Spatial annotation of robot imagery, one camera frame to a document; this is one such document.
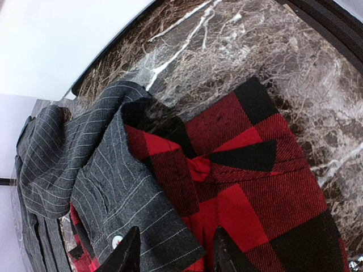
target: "pinstripe fabric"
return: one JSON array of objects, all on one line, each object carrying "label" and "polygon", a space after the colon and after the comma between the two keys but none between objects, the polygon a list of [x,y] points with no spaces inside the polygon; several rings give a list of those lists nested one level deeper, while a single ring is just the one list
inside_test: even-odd
[{"label": "pinstripe fabric", "polygon": [[[113,250],[114,235],[139,226],[142,271],[181,271],[204,250],[126,142],[123,121],[137,114],[130,116],[122,105],[146,104],[148,96],[135,83],[116,82],[70,122],[55,105],[43,109],[18,144],[19,192],[26,212],[37,218],[57,219],[72,202],[101,264]],[[46,242],[44,251],[53,246]]]}]

